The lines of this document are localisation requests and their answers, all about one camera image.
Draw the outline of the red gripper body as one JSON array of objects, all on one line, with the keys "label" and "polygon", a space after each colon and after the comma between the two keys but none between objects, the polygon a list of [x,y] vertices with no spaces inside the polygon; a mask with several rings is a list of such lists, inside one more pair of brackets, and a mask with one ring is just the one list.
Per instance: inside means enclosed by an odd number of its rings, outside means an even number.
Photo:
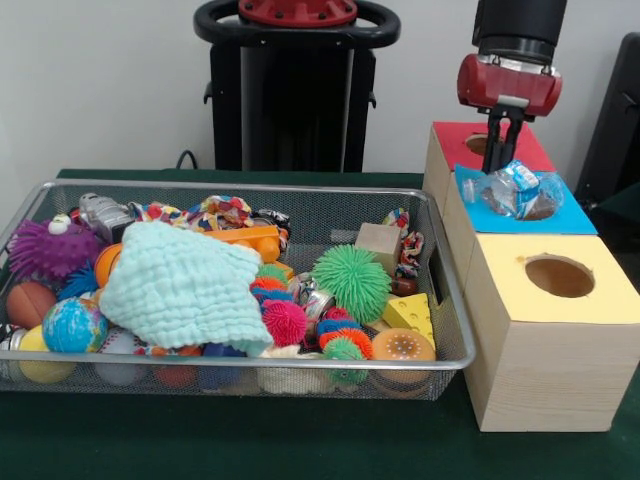
[{"label": "red gripper body", "polygon": [[476,109],[513,106],[545,117],[556,106],[563,79],[554,68],[503,57],[469,54],[459,68],[459,103]]}]

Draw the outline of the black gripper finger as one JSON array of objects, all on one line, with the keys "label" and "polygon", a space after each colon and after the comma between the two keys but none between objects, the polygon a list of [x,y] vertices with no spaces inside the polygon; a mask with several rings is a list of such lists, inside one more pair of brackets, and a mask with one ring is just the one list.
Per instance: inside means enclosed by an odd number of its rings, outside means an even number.
[{"label": "black gripper finger", "polygon": [[523,120],[513,118],[510,120],[509,128],[502,147],[502,166],[507,166],[514,157],[518,136],[521,132]]},{"label": "black gripper finger", "polygon": [[492,173],[501,168],[501,117],[490,115],[488,117],[488,131],[483,159],[483,172]]}]

